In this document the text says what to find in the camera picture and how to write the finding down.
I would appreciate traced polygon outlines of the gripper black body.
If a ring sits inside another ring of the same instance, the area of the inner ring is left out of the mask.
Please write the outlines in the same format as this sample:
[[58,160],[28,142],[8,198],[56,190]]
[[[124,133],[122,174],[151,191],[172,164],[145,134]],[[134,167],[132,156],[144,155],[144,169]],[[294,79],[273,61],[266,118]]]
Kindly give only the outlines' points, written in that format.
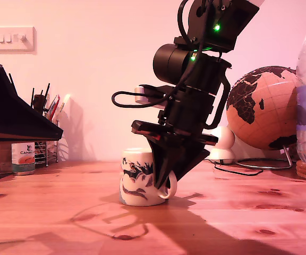
[[136,120],[132,123],[132,132],[152,136],[158,141],[166,137],[215,145],[218,138],[202,132],[207,117],[213,110],[214,97],[207,92],[187,87],[170,95],[166,101],[157,103],[173,89],[174,87],[135,88],[137,103],[153,103],[155,107],[160,108],[160,112],[157,124]]

